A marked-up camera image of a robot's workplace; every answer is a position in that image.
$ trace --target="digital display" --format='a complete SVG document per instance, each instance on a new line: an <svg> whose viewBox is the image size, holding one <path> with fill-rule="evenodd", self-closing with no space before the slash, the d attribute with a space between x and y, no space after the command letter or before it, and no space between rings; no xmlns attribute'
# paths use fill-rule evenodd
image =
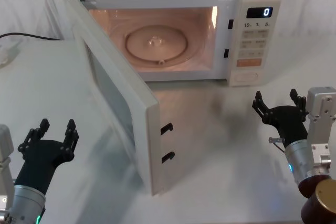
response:
<svg viewBox="0 0 336 224"><path fill-rule="evenodd" d="M272 16L273 7L256 7L247 10L246 18L269 18Z"/></svg>

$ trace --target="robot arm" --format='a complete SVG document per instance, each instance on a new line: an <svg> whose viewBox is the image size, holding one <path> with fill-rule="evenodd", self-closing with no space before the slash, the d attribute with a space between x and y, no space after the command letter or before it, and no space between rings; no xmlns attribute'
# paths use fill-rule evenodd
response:
<svg viewBox="0 0 336 224"><path fill-rule="evenodd" d="M31 129L18 147L25 162L13 185L8 168L12 139L8 127L0 125L0 224L39 224L56 168L73 160L79 138L74 121L69 121L63 143L41 140L48 128L48 120L43 119L40 128Z"/></svg>
<svg viewBox="0 0 336 224"><path fill-rule="evenodd" d="M336 90L331 87L311 88L308 100L292 89L290 97L296 106L267 108L258 91L253 108L262 122L274 126L300 192L306 198L301 216L305 224L329 224L336 220L336 181L329 175L331 164L329 137L336 120ZM310 119L307 133L303 122Z"/></svg>

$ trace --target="green led light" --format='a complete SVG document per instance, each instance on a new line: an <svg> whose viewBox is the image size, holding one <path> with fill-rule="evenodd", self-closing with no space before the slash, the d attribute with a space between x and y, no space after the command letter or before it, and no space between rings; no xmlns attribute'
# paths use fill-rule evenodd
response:
<svg viewBox="0 0 336 224"><path fill-rule="evenodd" d="M41 216L39 215L39 216L37 216L37 218L36 218L36 224L39 224L39 223L40 223L40 220L41 220Z"/></svg>

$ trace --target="microwave door window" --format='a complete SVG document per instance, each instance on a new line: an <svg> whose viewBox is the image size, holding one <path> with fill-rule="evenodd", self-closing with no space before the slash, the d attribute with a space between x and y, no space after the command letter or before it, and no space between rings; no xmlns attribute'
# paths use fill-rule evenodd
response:
<svg viewBox="0 0 336 224"><path fill-rule="evenodd" d="M124 97L121 95L117 87L112 82L111 78L103 69L97 58L90 52L91 67L94 73L94 79L100 92L104 96L107 104L118 118L119 123L124 128L128 139L133 147L135 147L132 116L130 108L128 107Z"/></svg>

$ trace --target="orange button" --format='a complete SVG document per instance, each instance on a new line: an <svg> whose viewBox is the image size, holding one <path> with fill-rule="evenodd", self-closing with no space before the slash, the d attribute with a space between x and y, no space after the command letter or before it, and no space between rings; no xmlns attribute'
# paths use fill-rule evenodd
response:
<svg viewBox="0 0 336 224"><path fill-rule="evenodd" d="M244 59L237 61L237 67L258 67L261 66L261 59Z"/></svg>

